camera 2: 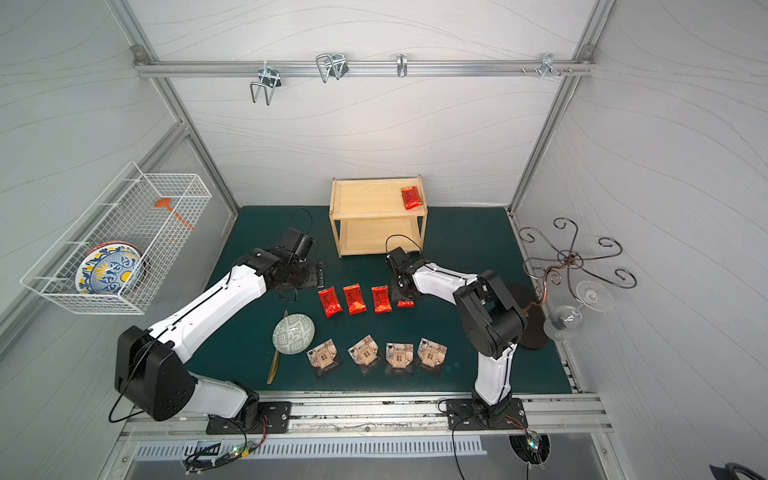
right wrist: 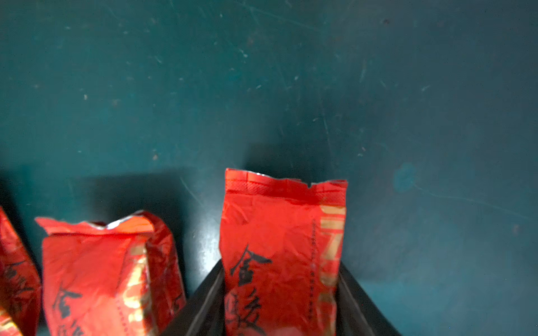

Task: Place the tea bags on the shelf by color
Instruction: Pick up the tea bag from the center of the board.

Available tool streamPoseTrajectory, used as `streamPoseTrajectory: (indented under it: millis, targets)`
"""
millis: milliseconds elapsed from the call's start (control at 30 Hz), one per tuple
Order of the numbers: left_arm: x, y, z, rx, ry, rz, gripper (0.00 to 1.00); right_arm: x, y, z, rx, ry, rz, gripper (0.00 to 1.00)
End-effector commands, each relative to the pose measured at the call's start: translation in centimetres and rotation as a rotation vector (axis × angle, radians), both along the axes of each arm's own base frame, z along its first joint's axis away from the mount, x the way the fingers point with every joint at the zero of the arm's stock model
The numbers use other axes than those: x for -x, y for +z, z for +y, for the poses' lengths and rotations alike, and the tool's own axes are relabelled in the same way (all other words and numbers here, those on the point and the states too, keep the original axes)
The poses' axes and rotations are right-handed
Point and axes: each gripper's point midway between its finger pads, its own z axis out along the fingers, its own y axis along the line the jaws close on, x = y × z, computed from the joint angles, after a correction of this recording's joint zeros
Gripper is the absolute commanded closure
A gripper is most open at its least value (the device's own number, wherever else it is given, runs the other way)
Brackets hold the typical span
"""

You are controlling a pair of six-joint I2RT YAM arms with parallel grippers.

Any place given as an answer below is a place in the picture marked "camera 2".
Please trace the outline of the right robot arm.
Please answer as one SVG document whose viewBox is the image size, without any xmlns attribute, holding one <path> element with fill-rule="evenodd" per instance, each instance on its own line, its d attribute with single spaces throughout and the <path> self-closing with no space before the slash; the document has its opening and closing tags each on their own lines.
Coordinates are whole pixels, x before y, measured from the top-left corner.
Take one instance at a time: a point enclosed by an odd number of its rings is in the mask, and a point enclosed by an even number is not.
<svg viewBox="0 0 768 480">
<path fill-rule="evenodd" d="M 413 255 L 400 247 L 386 254 L 393 274 L 395 298 L 434 296 L 454 305 L 466 336 L 478 353 L 473 393 L 487 407 L 511 394 L 510 375 L 527 319 L 512 292 L 491 270 L 460 273 Z"/>
</svg>

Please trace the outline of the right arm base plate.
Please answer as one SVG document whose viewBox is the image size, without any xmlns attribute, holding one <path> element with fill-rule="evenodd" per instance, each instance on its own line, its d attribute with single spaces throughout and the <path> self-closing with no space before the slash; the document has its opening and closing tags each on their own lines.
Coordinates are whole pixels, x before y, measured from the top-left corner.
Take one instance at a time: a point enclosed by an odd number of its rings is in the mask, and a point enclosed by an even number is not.
<svg viewBox="0 0 768 480">
<path fill-rule="evenodd" d="M 528 421 L 522 400 L 508 396 L 499 404 L 487 406 L 480 399 L 444 399 L 438 410 L 452 431 L 526 430 Z"/>
</svg>

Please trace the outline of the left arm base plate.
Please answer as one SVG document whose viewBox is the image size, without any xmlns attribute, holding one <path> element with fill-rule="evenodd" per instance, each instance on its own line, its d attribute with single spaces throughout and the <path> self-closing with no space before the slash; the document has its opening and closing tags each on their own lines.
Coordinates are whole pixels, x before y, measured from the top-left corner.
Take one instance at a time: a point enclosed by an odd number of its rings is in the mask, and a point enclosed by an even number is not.
<svg viewBox="0 0 768 480">
<path fill-rule="evenodd" d="M 208 435 L 259 433 L 284 434 L 288 431 L 292 403 L 289 401 L 249 401 L 234 418 L 210 415 L 205 432 Z"/>
</svg>

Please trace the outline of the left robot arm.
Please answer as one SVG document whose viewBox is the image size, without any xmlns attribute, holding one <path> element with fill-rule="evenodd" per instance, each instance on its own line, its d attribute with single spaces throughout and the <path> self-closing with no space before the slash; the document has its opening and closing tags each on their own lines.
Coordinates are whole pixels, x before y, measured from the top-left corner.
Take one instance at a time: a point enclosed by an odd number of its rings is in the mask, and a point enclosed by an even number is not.
<svg viewBox="0 0 768 480">
<path fill-rule="evenodd" d="M 195 351 L 252 301 L 280 287 L 321 287 L 320 263 L 307 255 L 312 238 L 288 227 L 279 242 L 236 260 L 228 273 L 185 307 L 117 340 L 114 387 L 155 421 L 183 413 L 233 421 L 249 431 L 261 419 L 257 392 L 236 382 L 196 376 L 186 364 Z"/>
</svg>

